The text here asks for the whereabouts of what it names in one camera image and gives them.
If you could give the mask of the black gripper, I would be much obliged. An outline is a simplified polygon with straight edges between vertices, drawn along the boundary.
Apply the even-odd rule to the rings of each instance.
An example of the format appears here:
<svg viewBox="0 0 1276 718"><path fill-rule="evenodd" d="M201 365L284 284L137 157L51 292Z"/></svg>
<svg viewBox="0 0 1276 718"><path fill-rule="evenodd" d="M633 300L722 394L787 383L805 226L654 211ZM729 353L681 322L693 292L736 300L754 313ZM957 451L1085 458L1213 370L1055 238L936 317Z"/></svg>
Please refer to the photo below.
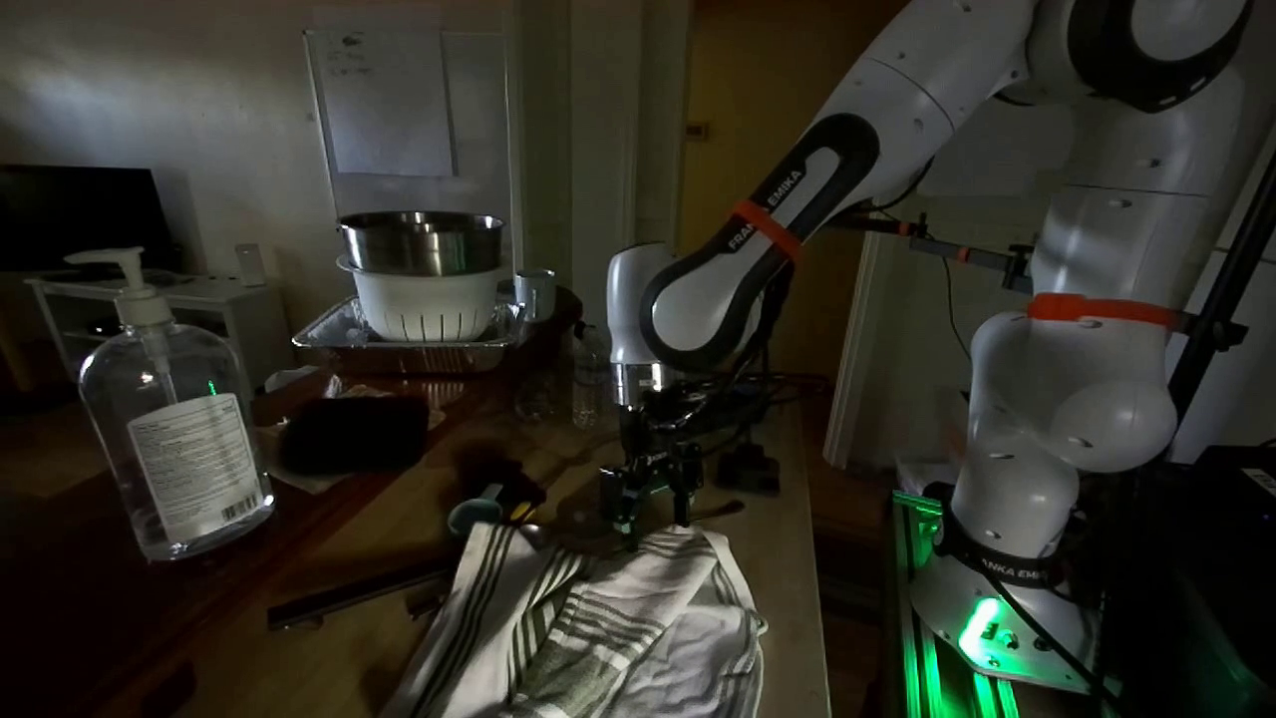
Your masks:
<svg viewBox="0 0 1276 718"><path fill-rule="evenodd" d="M676 524L690 524L704 484L704 446L690 425L693 407L680 401L620 410L621 463L600 468L603 519L613 535L633 540L646 499L664 492L676 495Z"/></svg>

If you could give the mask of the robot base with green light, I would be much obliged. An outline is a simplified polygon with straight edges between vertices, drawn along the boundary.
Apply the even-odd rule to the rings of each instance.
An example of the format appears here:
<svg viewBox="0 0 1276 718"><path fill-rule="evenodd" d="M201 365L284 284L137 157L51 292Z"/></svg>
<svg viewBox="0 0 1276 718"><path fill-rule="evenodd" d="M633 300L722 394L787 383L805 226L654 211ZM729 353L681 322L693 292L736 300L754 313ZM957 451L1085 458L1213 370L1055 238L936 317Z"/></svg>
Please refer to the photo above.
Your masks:
<svg viewBox="0 0 1276 718"><path fill-rule="evenodd" d="M899 492L895 709L900 718L1126 718L1126 691L1098 665L1100 619L1013 587L940 550L947 506Z"/></svg>

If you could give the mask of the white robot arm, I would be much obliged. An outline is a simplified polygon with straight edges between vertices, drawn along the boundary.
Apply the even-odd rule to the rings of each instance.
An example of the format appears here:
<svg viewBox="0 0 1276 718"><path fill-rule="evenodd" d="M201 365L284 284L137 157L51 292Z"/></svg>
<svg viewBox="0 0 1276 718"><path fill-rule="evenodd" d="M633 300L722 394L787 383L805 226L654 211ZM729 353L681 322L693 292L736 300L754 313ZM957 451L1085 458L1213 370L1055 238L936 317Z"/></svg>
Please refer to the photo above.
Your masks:
<svg viewBox="0 0 1276 718"><path fill-rule="evenodd" d="M914 181L995 101L1065 109L1029 305L975 336L948 499L976 547L1044 558L1089 476L1178 430L1165 342L1274 109L1270 44L1274 0L904 0L736 220L646 284L642 341L681 370L741 355L818 226Z"/></svg>

